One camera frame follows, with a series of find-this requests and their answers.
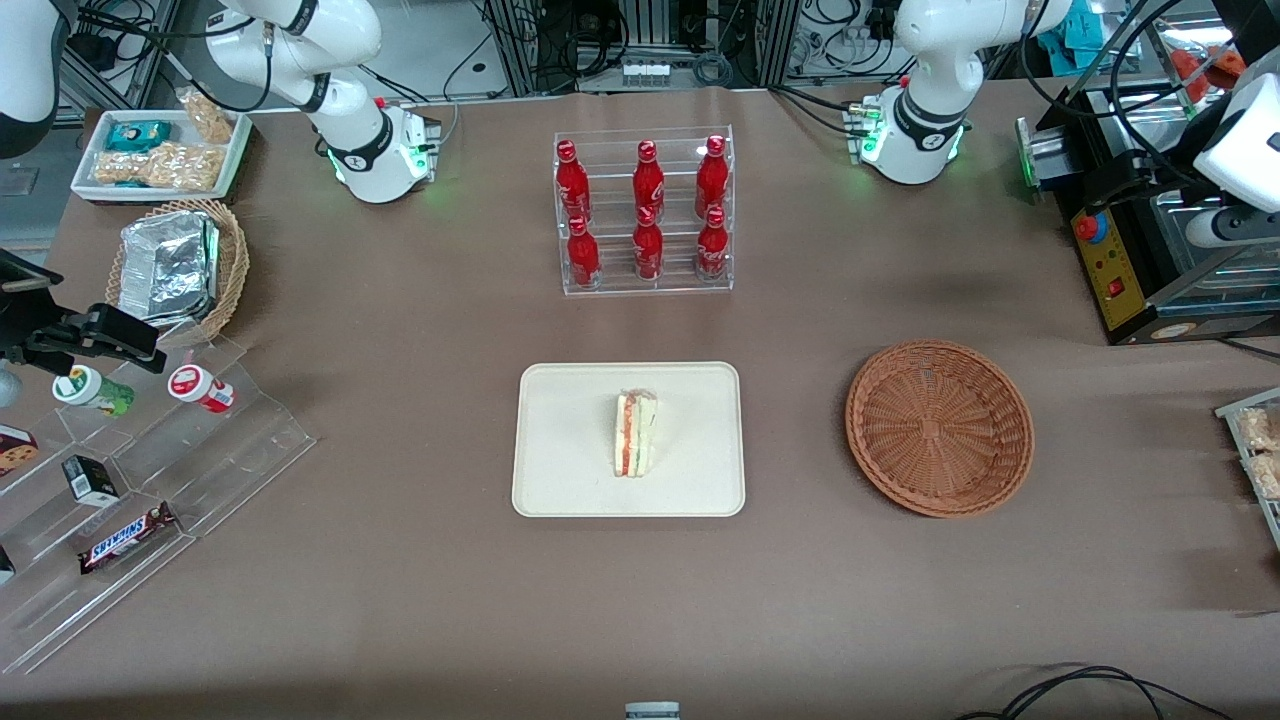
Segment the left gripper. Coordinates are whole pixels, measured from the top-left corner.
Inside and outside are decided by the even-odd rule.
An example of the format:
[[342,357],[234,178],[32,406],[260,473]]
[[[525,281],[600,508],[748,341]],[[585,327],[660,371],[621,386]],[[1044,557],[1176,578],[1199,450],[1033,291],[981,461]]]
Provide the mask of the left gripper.
[[1216,202],[1221,191],[1194,168],[1219,126],[1185,126],[1178,141],[1165,152],[1172,169],[1144,150],[1125,150],[1110,160],[1110,170],[1088,173],[1088,213],[1147,200],[1161,193],[1161,184],[1172,181],[1183,202]]

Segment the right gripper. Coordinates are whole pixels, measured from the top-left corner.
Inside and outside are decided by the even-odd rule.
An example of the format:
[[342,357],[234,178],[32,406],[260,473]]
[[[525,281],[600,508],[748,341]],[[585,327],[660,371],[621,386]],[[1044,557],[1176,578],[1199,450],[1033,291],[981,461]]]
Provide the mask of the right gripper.
[[1,346],[10,364],[52,375],[69,375],[77,357],[110,357],[152,374],[165,368],[159,331],[110,304],[95,304],[86,311],[84,337],[79,340],[33,334],[61,319],[50,292],[61,282],[61,274],[1,251]]

